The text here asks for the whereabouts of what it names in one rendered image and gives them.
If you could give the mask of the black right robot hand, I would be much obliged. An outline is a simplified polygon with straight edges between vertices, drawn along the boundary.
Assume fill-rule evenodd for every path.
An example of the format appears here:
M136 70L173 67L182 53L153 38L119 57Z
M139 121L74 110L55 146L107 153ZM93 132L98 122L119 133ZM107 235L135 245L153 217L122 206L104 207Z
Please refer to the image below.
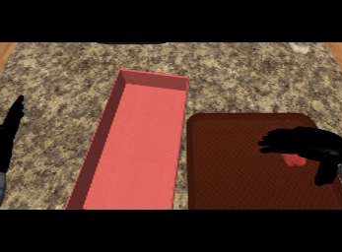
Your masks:
M342 137L311 127L280 128L268 132L258 142L261 153L298 155L318 162L314 184L332 184L342 163Z

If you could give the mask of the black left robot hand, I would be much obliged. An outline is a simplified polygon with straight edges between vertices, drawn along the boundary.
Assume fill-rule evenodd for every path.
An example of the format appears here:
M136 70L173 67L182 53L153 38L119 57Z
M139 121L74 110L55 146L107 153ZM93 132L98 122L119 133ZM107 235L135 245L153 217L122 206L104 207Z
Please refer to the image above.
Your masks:
M24 97L19 96L9 108L3 123L0 124L0 172L8 172L12 158L13 140L22 117Z

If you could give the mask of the red bell pepper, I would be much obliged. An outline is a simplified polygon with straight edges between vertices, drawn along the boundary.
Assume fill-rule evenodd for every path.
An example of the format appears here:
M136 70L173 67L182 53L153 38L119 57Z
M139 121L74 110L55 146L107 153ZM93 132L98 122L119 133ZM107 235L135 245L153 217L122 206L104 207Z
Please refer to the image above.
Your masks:
M304 166L305 158L293 154L281 154L283 161L287 166Z

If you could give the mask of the dark brown tray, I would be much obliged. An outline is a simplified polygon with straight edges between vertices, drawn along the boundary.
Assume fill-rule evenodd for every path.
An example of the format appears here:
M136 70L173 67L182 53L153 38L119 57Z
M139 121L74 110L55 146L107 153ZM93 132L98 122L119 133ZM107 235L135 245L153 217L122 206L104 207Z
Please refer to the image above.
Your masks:
M200 113L187 123L188 208L342 210L342 184L314 184L317 162L289 166L258 142L277 128L314 127L299 113Z

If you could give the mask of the red cardboard box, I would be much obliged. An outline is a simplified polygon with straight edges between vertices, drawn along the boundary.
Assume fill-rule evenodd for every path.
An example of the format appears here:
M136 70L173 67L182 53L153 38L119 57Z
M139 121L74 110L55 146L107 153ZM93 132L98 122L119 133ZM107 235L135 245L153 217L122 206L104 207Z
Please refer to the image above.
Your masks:
M65 208L173 207L188 78L119 71Z

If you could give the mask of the pale grey object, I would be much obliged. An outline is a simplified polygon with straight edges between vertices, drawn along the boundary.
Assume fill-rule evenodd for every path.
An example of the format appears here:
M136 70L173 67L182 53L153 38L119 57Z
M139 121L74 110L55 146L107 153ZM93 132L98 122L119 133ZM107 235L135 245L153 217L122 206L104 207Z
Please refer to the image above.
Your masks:
M308 43L301 43L301 42L290 42L289 43L290 49L295 53L298 54L307 54L308 49L310 49L310 44Z

